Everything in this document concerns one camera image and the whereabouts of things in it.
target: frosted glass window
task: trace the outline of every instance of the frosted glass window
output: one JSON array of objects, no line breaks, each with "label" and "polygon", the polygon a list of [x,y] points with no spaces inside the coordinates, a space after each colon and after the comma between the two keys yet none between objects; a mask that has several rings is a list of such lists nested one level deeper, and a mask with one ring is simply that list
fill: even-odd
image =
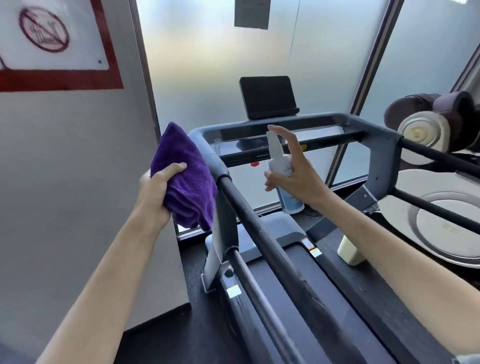
[{"label": "frosted glass window", "polygon": [[[268,30],[234,27],[234,0],[137,0],[160,130],[247,120],[239,79],[288,75],[300,114],[349,111],[387,0],[272,0]],[[335,148],[308,153],[325,174]],[[265,162],[230,170],[252,207]]]},{"label": "frosted glass window", "polygon": [[[361,117],[384,125],[393,101],[449,93],[480,42],[480,2],[405,0]],[[367,148],[350,144],[336,183],[368,173]]]}]

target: forearm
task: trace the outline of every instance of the forearm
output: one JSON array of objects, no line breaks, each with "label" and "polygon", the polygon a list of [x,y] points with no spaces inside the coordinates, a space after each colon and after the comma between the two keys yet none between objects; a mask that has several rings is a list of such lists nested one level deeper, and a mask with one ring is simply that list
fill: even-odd
[{"label": "forearm", "polygon": [[159,234],[134,213],[119,231],[39,364],[112,363]]},{"label": "forearm", "polygon": [[333,193],[312,206],[348,237],[414,316],[455,354],[480,352],[480,292]]}]

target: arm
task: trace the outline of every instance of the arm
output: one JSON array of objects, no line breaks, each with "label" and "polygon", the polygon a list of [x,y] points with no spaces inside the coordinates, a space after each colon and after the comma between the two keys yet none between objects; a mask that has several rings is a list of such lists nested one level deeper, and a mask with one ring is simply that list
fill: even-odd
[{"label": "arm", "polygon": [[185,168],[174,163],[141,178],[132,214],[37,364],[113,363],[155,241],[170,220],[162,206],[167,181]]},{"label": "arm", "polygon": [[449,351],[480,352],[480,292],[335,195],[303,155],[295,135],[281,134],[294,173],[267,172],[266,190],[276,185],[326,216],[361,251],[412,314]]}]

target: towel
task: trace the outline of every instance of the towel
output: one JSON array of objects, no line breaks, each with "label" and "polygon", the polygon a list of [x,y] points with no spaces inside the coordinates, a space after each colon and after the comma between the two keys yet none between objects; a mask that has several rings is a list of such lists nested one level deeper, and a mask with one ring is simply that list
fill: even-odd
[{"label": "towel", "polygon": [[174,122],[168,124],[150,166],[150,176],[171,163],[187,163],[187,169],[168,181],[163,200],[177,224],[203,231],[212,228],[217,194],[215,181],[195,143]]}]

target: hand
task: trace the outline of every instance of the hand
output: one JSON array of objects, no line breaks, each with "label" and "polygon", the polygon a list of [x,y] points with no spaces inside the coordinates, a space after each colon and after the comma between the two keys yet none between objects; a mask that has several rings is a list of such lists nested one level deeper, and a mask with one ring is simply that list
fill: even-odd
[{"label": "hand", "polygon": [[152,178],[150,178],[150,170],[148,170],[140,178],[137,202],[132,215],[139,217],[145,223],[153,224],[153,226],[159,228],[158,232],[160,232],[170,220],[170,211],[163,206],[167,182],[186,168],[186,163],[172,163],[160,172],[155,173]]},{"label": "hand", "polygon": [[274,125],[269,125],[268,130],[280,134],[288,142],[293,173],[290,177],[287,177],[275,172],[265,171],[264,174],[267,178],[265,191],[271,191],[279,186],[303,203],[316,208],[321,199],[331,193],[330,189],[304,156],[294,133],[281,126]]}]

